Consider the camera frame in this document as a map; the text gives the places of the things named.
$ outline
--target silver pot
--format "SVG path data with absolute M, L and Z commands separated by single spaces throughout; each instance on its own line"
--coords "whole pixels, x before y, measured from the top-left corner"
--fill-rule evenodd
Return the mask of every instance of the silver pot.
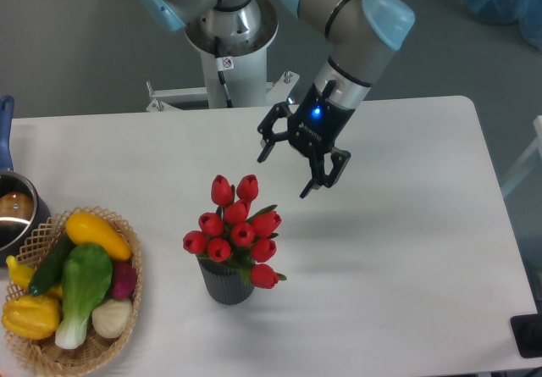
M 23 175 L 14 172 L 9 151 L 14 99 L 0 99 L 0 266 L 17 255 L 32 231 L 50 216 L 49 207 Z

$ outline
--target garlic bulb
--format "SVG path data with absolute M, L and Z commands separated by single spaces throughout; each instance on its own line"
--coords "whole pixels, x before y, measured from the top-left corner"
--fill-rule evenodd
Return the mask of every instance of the garlic bulb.
M 109 299 L 92 311 L 94 330 L 107 339 L 119 337 L 132 314 L 130 299 Z

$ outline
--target sticker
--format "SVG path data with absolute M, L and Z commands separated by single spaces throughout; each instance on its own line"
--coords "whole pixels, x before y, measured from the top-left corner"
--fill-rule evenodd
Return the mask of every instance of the sticker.
M 217 70 L 230 70 L 234 68 L 232 57 L 217 58 Z

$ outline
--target artificial vegetable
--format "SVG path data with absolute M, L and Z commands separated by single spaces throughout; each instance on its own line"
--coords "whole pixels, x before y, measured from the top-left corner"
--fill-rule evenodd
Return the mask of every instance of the artificial vegetable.
M 50 247 L 43 260 L 38 264 L 36 272 L 32 275 L 28 284 L 28 293 L 32 297 L 44 294 L 60 282 L 64 261 L 74 248 L 75 244 L 65 233 Z
M 114 339 L 122 334 L 131 314 L 130 299 L 109 299 L 92 311 L 92 325 L 101 337 Z
M 114 299 L 128 298 L 137 284 L 137 272 L 131 265 L 118 261 L 113 265 L 113 278 L 109 294 Z
M 3 306 L 2 324 L 7 330 L 27 339 L 45 339 L 60 322 L 60 306 L 51 297 L 24 295 Z
M 36 272 L 28 265 L 19 264 L 17 258 L 14 256 L 8 256 L 6 258 L 6 264 L 8 265 L 9 278 L 23 290 L 28 291 L 28 285 L 32 279 L 32 275 Z M 62 299 L 62 286 L 56 284 L 49 289 L 45 295 L 51 298 Z
M 69 254 L 62 275 L 64 318 L 55 335 L 58 347 L 75 349 L 83 344 L 88 319 L 105 297 L 112 274 L 111 259 L 95 243 L 77 246 Z
M 107 220 L 95 214 L 73 213 L 66 219 L 66 232 L 78 246 L 85 243 L 99 244 L 113 260 L 126 261 L 132 254 L 130 244 Z

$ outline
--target blue led light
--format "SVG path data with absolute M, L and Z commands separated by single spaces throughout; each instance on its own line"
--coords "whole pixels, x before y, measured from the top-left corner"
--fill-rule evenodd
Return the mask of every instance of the blue led light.
M 320 105 L 318 105 L 316 108 L 314 108 L 311 112 L 311 116 L 313 119 L 318 119 L 322 115 L 322 109 L 320 108 Z

